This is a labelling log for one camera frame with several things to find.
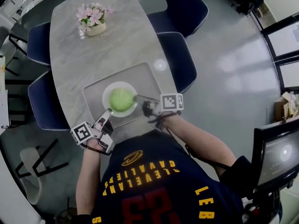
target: jersey number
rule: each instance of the jersey number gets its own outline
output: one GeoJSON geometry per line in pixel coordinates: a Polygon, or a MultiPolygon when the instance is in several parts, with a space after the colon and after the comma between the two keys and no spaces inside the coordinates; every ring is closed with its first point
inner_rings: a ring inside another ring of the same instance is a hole
{"type": "Polygon", "coordinates": [[[133,224],[133,221],[142,221],[142,214],[132,214],[131,208],[136,208],[138,211],[150,209],[150,215],[154,224],[161,224],[161,215],[167,214],[170,224],[180,224],[181,221],[178,215],[172,211],[172,203],[166,191],[166,188],[161,188],[148,192],[143,196],[135,196],[122,200],[122,214],[124,224],[133,224]]]}

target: gray tray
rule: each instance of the gray tray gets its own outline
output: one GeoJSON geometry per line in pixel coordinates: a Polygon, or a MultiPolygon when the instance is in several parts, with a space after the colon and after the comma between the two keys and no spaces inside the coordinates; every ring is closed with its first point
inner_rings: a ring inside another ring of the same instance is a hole
{"type": "MultiPolygon", "coordinates": [[[[138,95],[143,95],[160,100],[161,89],[147,63],[140,63],[127,67],[114,74],[97,80],[82,90],[89,112],[95,121],[105,111],[102,103],[102,95],[106,87],[114,82],[123,81],[133,86],[138,95]]],[[[118,118],[110,116],[113,128],[120,127],[143,116],[141,105],[137,105],[133,113],[118,118]]]]}

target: gray floor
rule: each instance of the gray floor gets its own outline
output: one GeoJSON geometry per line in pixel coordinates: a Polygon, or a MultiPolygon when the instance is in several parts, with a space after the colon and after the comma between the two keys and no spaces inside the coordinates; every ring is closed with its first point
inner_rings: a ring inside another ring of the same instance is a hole
{"type": "MultiPolygon", "coordinates": [[[[50,21],[52,9],[62,1],[44,0],[23,17],[23,26],[29,29],[50,21]]],[[[167,6],[165,0],[139,1],[147,14],[167,6]]],[[[272,121],[273,102],[280,95],[274,65],[266,43],[250,17],[239,15],[227,0],[203,1],[209,7],[209,16],[186,40],[197,66],[198,78],[184,94],[182,116],[222,139],[236,156],[245,155],[251,160],[254,127],[272,121]]],[[[44,71],[37,64],[26,60],[24,63],[22,76],[37,77],[44,71]]],[[[0,137],[12,168],[19,164],[22,148],[47,146],[55,138],[59,144],[48,161],[55,165],[67,160],[70,165],[49,175],[37,205],[40,210],[53,214],[65,209],[67,197],[74,197],[82,150],[74,144],[68,132],[43,131],[34,121],[28,126],[6,131],[0,137]]],[[[105,170],[107,162],[107,158],[102,160],[101,170],[105,170]]],[[[211,168],[204,165],[204,169],[216,178],[211,168]]]]}

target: jersey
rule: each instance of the jersey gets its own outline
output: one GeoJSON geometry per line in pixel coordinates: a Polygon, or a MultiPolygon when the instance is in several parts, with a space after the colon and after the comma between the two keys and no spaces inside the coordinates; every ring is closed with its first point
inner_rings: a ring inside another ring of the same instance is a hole
{"type": "Polygon", "coordinates": [[[90,216],[73,223],[242,223],[242,200],[211,179],[167,134],[115,146],[90,216]]]}

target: screen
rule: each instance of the screen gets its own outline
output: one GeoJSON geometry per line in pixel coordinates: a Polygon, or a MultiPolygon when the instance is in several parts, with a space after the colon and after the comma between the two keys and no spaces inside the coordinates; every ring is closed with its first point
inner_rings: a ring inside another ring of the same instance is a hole
{"type": "Polygon", "coordinates": [[[258,185],[269,182],[299,164],[299,131],[265,143],[258,185]]]}

